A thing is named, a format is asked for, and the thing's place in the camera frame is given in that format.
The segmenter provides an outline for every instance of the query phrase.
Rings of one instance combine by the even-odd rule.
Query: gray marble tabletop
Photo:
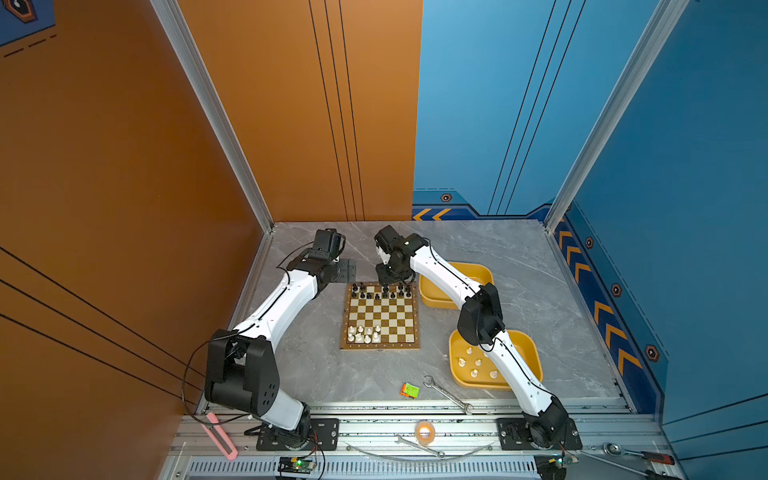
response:
[[[357,281],[375,281],[379,262],[373,237],[391,224],[401,235],[419,233],[450,261],[480,263],[494,276],[509,329],[536,343],[544,385],[561,399],[616,398],[619,389],[604,350],[576,304],[558,259],[536,220],[426,222],[278,223],[251,305],[256,309],[283,275],[274,268],[291,250],[314,238],[319,228],[346,235],[342,258],[357,262]],[[449,337],[457,310],[419,302],[419,350],[342,351],[339,347],[345,285],[331,283],[299,312],[276,351],[281,388],[304,402],[403,400],[404,382],[422,386],[424,375],[459,398],[513,399],[512,392],[457,385],[448,363]],[[441,399],[422,389],[420,399]]]

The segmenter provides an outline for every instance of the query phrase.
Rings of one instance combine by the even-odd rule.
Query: ratchet wrench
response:
[[[454,397],[453,394],[451,394],[450,392],[448,392],[447,390],[442,388],[440,385],[435,383],[435,379],[433,379],[431,376],[424,375],[424,378],[426,379],[426,381],[424,382],[424,386],[425,387],[430,388],[430,389],[435,389],[438,392],[440,392],[441,394],[443,394],[443,396],[446,397],[448,400],[450,400],[451,402],[454,402],[456,405],[460,406],[462,408],[462,410],[464,410],[464,413],[466,415],[471,415],[472,414],[472,409],[474,407],[471,404],[464,403],[461,400],[459,400],[456,397]]]
[[[410,441],[408,441],[408,440],[404,439],[404,438],[403,438],[402,436],[400,436],[400,435],[395,435],[395,437],[397,438],[397,439],[395,440],[395,443],[404,443],[404,444],[406,444],[406,445],[410,445],[410,446],[412,446],[414,449],[419,449],[419,450],[421,450],[422,452],[427,452],[427,453],[429,453],[430,455],[434,455],[435,457],[437,457],[437,458],[440,458],[441,460],[443,460],[443,459],[445,458],[445,452],[443,452],[442,450],[438,452],[437,450],[432,450],[432,449],[431,449],[431,448],[429,448],[429,447],[422,447],[422,446],[421,446],[421,445],[419,445],[418,443],[415,443],[415,442],[410,442]]]

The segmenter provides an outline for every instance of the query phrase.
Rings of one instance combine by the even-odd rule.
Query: yellow plastic tray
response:
[[[533,339],[517,330],[507,330],[507,334],[512,340],[512,344],[520,353],[520,356],[523,357],[523,360],[528,364],[533,374],[536,375],[538,381],[544,380],[544,373],[541,371],[541,360],[538,358],[538,350]],[[467,353],[467,348],[469,347],[472,348],[472,353]],[[466,360],[467,364],[465,366],[458,366],[459,357]],[[454,330],[451,334],[449,358],[453,379],[460,386],[467,387],[468,389],[511,390],[503,376],[499,375],[495,379],[491,378],[491,371],[496,370],[496,365],[485,356],[480,346],[469,345],[458,333],[458,330]],[[480,366],[475,365],[476,360],[481,360],[482,364]],[[472,378],[472,375],[470,375],[473,369],[478,370],[478,375],[475,378]]]
[[[462,262],[449,262],[459,272],[464,273],[475,282],[479,282],[481,285],[486,283],[493,283],[493,273],[488,270],[487,267],[478,265],[477,263],[462,263]],[[419,292],[422,294],[422,302],[426,306],[434,306],[435,308],[446,308],[451,310],[458,310],[458,307],[453,300],[451,300],[445,292],[440,290],[437,285],[432,283],[427,277],[419,276]]]

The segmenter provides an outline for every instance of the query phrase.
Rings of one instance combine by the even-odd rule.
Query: chessboard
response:
[[[342,350],[418,349],[415,287],[358,282],[347,287]]]

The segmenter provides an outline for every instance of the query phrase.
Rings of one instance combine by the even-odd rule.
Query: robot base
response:
[[[502,450],[542,450],[533,443],[531,433],[528,431],[528,422],[525,419],[496,419],[498,437],[502,443]],[[573,419],[568,419],[565,426],[563,446],[566,450],[581,450],[581,437],[576,429]],[[556,443],[553,449],[560,449]]]
[[[262,428],[256,450],[260,452],[311,452],[315,448],[314,435],[320,448],[326,452],[336,450],[339,438],[339,419],[310,419],[309,440],[286,437],[285,430],[275,427]]]

